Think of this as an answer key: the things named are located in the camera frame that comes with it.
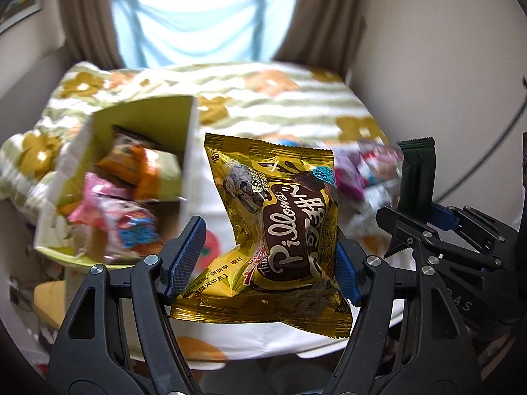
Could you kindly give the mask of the orange snack bag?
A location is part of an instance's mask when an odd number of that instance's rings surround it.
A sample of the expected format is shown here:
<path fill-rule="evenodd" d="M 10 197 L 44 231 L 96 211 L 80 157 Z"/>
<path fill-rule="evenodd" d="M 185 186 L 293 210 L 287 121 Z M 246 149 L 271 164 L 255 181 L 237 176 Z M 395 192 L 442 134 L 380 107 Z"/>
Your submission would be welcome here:
<path fill-rule="evenodd" d="M 96 167 L 131 185 L 134 201 L 178 201 L 182 189 L 178 156 L 156 147 L 141 134 L 113 126 L 112 150 Z"/>

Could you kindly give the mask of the pink strawberry candy bag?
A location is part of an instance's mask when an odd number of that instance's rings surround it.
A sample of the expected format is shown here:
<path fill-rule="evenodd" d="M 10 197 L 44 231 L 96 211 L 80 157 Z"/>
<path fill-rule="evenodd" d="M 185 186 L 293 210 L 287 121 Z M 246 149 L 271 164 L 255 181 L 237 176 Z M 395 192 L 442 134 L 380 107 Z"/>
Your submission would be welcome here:
<path fill-rule="evenodd" d="M 88 228 L 88 252 L 106 264 L 135 262 L 163 248 L 155 215 L 132 201 L 128 188 L 94 172 L 85 174 L 82 198 L 68 221 Z"/>

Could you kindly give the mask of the brown curtain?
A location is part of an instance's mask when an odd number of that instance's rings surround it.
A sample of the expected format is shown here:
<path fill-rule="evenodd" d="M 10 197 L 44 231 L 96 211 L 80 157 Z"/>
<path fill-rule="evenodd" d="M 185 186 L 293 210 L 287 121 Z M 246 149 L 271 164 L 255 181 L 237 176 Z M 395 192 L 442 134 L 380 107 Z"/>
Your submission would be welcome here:
<path fill-rule="evenodd" d="M 102 69 L 124 66 L 115 27 L 111 0 L 58 0 L 65 45 L 72 58 Z"/>
<path fill-rule="evenodd" d="M 365 30 L 363 0 L 296 0 L 273 60 L 327 69 L 344 78 Z"/>

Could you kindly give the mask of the green cardboard snack box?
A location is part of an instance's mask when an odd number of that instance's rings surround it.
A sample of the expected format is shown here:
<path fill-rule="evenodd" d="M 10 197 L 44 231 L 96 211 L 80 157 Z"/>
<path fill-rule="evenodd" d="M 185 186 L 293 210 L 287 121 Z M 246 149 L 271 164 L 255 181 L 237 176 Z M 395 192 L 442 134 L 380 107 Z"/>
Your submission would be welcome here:
<path fill-rule="evenodd" d="M 191 95 L 94 112 L 46 190 L 36 250 L 75 268 L 97 261 L 122 268 L 161 250 L 187 206 L 195 133 Z"/>

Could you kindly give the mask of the floral striped green quilt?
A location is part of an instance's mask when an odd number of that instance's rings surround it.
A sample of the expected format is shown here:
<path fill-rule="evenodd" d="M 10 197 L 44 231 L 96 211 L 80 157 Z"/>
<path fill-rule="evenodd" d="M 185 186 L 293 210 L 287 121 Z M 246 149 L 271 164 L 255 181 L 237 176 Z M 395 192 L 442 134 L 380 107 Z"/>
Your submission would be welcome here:
<path fill-rule="evenodd" d="M 34 127 L 2 143 L 2 199 L 36 221 L 60 158 L 92 113 L 176 94 L 197 97 L 200 129 L 220 135 L 331 145 L 388 141 L 359 98 L 326 69 L 214 63 L 104 70 L 81 62 L 61 78 Z"/>

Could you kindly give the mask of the light blue window cloth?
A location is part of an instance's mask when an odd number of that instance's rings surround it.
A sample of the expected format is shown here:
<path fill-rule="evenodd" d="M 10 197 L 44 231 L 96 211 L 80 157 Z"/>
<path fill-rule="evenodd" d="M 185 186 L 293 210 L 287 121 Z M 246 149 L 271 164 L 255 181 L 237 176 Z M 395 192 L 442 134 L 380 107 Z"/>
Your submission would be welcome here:
<path fill-rule="evenodd" d="M 112 0 L 128 68 L 268 62 L 296 0 Z"/>

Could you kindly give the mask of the brown right curtain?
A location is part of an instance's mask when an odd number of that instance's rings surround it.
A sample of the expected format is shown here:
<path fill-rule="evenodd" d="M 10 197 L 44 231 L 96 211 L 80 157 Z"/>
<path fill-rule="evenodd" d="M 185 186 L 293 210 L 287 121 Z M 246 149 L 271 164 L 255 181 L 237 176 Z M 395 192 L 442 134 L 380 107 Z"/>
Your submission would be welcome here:
<path fill-rule="evenodd" d="M 363 0 L 296 0 L 273 60 L 327 69 L 344 78 L 365 30 Z"/>

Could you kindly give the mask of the pink red snack bag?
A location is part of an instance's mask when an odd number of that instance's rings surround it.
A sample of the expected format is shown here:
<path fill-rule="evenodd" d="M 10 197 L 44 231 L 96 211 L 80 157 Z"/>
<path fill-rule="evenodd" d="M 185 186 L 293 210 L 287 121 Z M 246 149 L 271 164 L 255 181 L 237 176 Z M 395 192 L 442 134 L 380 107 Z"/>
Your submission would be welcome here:
<path fill-rule="evenodd" d="M 332 151 L 337 188 L 345 197 L 363 201 L 369 187 L 400 185 L 404 156 L 399 148 L 355 142 L 335 146 Z"/>

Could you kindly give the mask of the dark green snack packet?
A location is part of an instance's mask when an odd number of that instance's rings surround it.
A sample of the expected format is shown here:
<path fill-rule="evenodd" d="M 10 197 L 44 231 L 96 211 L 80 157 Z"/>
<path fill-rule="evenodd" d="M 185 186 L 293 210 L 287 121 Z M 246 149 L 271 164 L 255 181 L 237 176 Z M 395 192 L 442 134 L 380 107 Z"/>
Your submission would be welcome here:
<path fill-rule="evenodd" d="M 398 210 L 426 223 L 435 185 L 436 151 L 432 137 L 398 142 L 404 161 Z"/>

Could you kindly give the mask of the brown left curtain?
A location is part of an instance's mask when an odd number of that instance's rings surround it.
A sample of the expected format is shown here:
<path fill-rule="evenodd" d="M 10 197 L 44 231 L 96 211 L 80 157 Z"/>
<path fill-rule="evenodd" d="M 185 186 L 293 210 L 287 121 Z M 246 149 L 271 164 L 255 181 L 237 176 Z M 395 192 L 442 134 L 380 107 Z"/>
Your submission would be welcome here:
<path fill-rule="evenodd" d="M 124 66 L 115 27 L 111 0 L 58 0 L 65 45 L 72 58 L 102 69 Z"/>

